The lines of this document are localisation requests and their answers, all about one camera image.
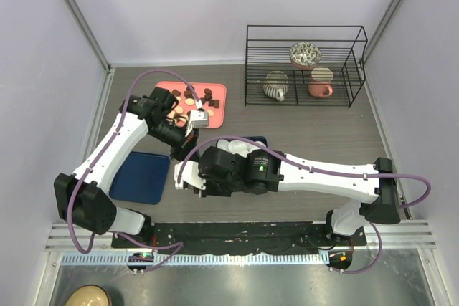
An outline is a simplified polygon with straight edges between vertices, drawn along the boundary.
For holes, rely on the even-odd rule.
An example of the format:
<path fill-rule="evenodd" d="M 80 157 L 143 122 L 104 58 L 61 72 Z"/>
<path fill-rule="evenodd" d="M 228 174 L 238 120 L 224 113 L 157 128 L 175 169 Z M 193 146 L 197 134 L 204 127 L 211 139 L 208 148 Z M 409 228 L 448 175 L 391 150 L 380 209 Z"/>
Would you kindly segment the pink plastic tray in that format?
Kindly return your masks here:
<path fill-rule="evenodd" d="M 167 89 L 179 101 L 179 104 L 168 114 L 179 127 L 185 126 L 189 119 L 189 113 L 196 110 L 196 102 L 183 82 L 162 81 L 157 87 Z M 209 129 L 216 129 L 222 126 L 224 121 L 224 109 L 226 103 L 227 88 L 223 84 L 192 82 L 202 107 L 209 114 Z"/>

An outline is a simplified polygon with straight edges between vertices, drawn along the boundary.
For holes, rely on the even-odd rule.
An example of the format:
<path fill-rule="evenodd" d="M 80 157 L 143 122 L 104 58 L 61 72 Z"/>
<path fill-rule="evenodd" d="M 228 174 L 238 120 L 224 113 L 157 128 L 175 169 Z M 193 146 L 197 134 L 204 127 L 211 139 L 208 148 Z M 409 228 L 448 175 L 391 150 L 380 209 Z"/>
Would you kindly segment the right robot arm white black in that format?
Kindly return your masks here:
<path fill-rule="evenodd" d="M 313 191 L 347 198 L 346 204 L 326 215 L 323 234 L 333 245 L 342 244 L 368 223 L 401 221 L 393 171 L 388 158 L 353 166 L 308 161 L 281 152 L 270 154 L 262 149 L 242 156 L 217 147 L 206 149 L 197 164 L 206 195 Z"/>

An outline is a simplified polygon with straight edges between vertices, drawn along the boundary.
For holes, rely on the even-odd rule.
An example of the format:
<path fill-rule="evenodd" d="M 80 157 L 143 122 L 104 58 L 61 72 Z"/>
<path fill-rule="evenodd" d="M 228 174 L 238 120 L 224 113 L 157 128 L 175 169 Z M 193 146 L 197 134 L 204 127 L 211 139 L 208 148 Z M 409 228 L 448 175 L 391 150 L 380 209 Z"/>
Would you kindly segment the dark blue box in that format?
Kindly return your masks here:
<path fill-rule="evenodd" d="M 256 142 L 260 145 L 263 145 L 264 147 L 267 147 L 268 146 L 268 142 L 266 140 L 265 137 L 262 137 L 262 136 L 252 136 L 252 137 L 247 137 L 248 140 L 251 140 L 253 142 Z"/>

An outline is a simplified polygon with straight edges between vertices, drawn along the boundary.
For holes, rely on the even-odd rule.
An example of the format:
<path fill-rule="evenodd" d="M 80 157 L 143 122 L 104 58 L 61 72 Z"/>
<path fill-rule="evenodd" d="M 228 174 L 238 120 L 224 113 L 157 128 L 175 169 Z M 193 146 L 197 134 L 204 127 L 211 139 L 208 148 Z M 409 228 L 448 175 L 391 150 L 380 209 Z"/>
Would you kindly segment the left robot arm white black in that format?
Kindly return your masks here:
<path fill-rule="evenodd" d="M 150 216 L 116 206 L 109 197 L 119 168 L 132 149 L 147 135 L 171 148 L 171 157 L 182 161 L 195 147 L 199 128 L 209 124 L 200 102 L 191 110 L 183 127 L 168 118 L 179 104 L 167 89 L 155 87 L 149 96 L 129 95 L 120 107 L 110 131 L 81 166 L 71 174 L 61 173 L 54 182 L 59 217 L 67 222 L 71 238 L 75 226 L 93 235 L 107 232 L 127 235 L 138 248 L 153 239 Z"/>

